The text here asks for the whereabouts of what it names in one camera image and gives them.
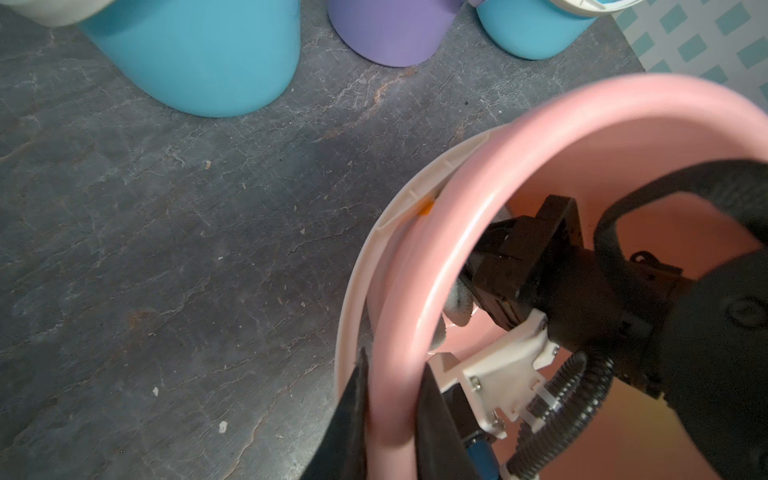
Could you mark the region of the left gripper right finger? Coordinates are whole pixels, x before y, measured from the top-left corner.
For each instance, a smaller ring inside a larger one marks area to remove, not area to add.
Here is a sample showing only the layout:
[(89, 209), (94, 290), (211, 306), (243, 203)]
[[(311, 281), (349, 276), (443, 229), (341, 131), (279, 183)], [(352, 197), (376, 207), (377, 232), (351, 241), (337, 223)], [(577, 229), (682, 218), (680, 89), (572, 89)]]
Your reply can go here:
[(417, 400), (415, 448), (418, 479), (478, 479), (429, 365)]

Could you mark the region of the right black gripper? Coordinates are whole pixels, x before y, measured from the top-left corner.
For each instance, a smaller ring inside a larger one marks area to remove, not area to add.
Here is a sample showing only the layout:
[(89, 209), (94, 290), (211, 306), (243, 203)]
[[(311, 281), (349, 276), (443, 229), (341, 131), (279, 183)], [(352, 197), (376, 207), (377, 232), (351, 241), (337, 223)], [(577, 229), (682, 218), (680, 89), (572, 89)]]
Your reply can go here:
[(583, 245), (575, 199), (550, 195), (535, 216), (490, 224), (460, 280), (502, 329), (541, 311), (553, 343), (570, 352), (603, 351), (627, 384), (661, 383), (663, 321), (635, 315), (616, 295)]

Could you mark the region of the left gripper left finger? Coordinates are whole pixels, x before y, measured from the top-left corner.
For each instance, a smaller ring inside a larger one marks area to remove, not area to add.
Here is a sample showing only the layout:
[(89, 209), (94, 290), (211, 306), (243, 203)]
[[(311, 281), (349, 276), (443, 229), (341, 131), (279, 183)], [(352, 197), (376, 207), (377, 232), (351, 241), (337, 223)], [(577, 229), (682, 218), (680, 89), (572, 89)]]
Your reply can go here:
[(367, 354), (361, 349), (325, 435), (301, 480), (367, 478), (368, 372)]

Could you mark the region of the pink plastic bucket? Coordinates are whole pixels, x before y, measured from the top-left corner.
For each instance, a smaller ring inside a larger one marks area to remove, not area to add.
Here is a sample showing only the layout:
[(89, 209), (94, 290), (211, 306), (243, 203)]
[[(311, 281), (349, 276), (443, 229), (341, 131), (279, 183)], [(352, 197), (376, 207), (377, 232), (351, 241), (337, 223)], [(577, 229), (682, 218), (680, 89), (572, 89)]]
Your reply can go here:
[(352, 271), (337, 334), (343, 390), (363, 315), (374, 347), (367, 470), (417, 475), (415, 401), (435, 317), (462, 262), (503, 207), (527, 211), (548, 194), (575, 198), (592, 232), (611, 203), (642, 184), (710, 159), (767, 158), (767, 116), (721, 85), (635, 74), (561, 95), (441, 154), (395, 196)]

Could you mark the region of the light green cloth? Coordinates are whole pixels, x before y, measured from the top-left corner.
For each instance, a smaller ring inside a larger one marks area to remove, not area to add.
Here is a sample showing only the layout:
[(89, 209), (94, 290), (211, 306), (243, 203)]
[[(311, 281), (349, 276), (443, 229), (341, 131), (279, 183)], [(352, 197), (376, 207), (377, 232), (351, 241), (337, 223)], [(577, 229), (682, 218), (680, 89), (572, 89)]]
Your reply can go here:
[(474, 297), (461, 279), (457, 279), (449, 290), (445, 304), (438, 315), (429, 351), (437, 352), (441, 348), (449, 351), (460, 350), (472, 333), (469, 326), (476, 310)]

